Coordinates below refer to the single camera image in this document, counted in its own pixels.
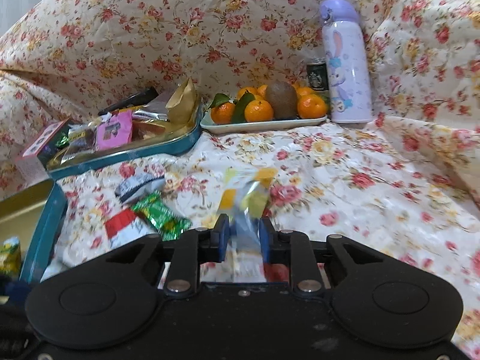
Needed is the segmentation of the white fruit plate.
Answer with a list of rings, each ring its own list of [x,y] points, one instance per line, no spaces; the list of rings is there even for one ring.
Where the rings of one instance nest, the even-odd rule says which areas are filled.
[[[211,134],[221,135],[229,133],[259,133],[266,131],[288,130],[292,128],[318,126],[326,122],[327,117],[316,119],[286,119],[266,122],[245,122],[239,124],[215,124],[211,112],[207,111],[202,117],[200,126]]]

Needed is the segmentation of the white red striped packet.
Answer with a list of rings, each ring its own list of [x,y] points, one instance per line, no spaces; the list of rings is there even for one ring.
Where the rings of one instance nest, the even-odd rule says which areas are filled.
[[[112,250],[142,236],[155,234],[153,228],[129,208],[120,211],[105,223],[106,235]]]

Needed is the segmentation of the brown paper packet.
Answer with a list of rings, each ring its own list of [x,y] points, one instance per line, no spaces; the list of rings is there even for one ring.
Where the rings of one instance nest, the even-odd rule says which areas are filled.
[[[191,121],[197,109],[197,97],[191,78],[177,87],[166,104],[168,120],[172,126],[185,126]]]

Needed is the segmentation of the black remote control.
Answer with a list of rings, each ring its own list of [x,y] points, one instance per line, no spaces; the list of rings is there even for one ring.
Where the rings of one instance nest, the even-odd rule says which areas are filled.
[[[129,97],[126,97],[119,102],[116,102],[110,106],[107,106],[106,108],[103,108],[100,110],[97,115],[98,116],[104,116],[107,113],[112,113],[113,111],[118,111],[120,109],[124,108],[129,108],[129,107],[140,107],[148,104],[155,98],[159,96],[157,90],[154,87],[150,87],[148,89],[145,89],[142,92],[139,92],[137,94],[133,94]]]

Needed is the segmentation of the orange mandarin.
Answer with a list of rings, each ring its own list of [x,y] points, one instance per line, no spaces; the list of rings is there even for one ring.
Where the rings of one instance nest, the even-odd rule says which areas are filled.
[[[225,102],[219,106],[211,108],[211,120],[216,125],[228,125],[232,122],[235,105],[233,102]]]
[[[327,115],[328,106],[322,96],[306,94],[299,98],[297,111],[301,119],[317,119]]]
[[[274,118],[274,110],[267,101],[256,99],[248,103],[244,117],[248,123],[271,121]]]

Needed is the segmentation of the purple rabbit thermos bottle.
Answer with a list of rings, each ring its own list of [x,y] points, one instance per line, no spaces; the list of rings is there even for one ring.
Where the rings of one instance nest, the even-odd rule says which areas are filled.
[[[325,0],[320,18],[331,119],[366,124],[373,119],[373,106],[360,16],[346,0]]]

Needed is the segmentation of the empty teal gold tin tray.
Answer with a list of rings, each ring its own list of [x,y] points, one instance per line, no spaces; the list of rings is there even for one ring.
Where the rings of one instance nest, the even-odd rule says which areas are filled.
[[[1,240],[19,239],[19,279],[37,284],[54,256],[68,200],[52,179],[32,185],[1,202]]]

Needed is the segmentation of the pink snack packet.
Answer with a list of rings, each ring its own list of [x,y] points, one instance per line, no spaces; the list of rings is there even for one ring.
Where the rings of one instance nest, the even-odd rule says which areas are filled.
[[[122,111],[110,117],[97,128],[97,150],[110,150],[131,142],[133,134],[132,111]]]

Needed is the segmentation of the black starbucks can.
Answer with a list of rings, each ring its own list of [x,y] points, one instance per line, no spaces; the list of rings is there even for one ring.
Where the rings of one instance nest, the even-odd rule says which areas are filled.
[[[329,90],[326,60],[311,58],[306,64],[306,73],[309,86],[317,92]]]

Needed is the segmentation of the white blue snack packet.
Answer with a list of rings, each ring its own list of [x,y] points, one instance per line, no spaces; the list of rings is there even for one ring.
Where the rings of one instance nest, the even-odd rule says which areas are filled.
[[[121,203],[129,204],[138,201],[145,195],[159,191],[165,185],[163,176],[150,173],[138,173],[123,180],[115,189],[115,196]]]

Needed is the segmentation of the red white snack box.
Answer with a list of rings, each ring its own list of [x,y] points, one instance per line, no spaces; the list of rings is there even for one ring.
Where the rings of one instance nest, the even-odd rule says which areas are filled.
[[[16,157],[16,168],[27,185],[49,177],[47,164],[60,150],[68,146],[71,124],[70,119],[49,124]]]

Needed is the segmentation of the green foil candy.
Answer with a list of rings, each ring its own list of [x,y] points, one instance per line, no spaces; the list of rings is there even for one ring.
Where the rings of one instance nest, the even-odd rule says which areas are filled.
[[[164,242],[177,240],[184,231],[191,228],[192,222],[171,210],[162,200],[160,193],[154,192],[141,198],[131,209],[147,220],[160,234]]]

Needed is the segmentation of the floral sofa cover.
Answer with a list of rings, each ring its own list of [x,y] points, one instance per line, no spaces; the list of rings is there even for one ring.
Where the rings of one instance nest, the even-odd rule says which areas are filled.
[[[14,160],[63,119],[193,80],[205,97],[305,83],[324,0],[41,0],[1,34],[1,195]],[[273,167],[266,213],[315,241],[339,233],[452,283],[455,344],[479,357],[479,0],[347,0],[366,43],[373,120],[288,131],[203,133],[186,154],[61,180],[69,207],[46,275],[110,250],[115,186],[143,170],[195,227],[216,222],[228,168]]]

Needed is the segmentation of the brown kiwi fruit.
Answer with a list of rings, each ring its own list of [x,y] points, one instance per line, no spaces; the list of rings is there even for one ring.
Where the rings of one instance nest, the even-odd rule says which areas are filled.
[[[265,99],[272,106],[275,119],[297,117],[298,95],[291,84],[279,80],[268,84]]]

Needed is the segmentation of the yellow silver snack packet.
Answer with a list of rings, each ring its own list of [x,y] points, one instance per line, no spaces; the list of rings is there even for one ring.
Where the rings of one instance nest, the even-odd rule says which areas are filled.
[[[221,262],[205,264],[201,280],[220,283],[265,283],[260,218],[278,170],[274,167],[229,168],[217,213],[228,217],[226,250]]]

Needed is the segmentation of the green landscape snack packet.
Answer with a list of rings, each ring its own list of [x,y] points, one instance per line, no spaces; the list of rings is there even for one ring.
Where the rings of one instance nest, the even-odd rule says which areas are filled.
[[[18,278],[21,270],[21,248],[18,236],[6,239],[1,244],[0,272],[10,278]]]

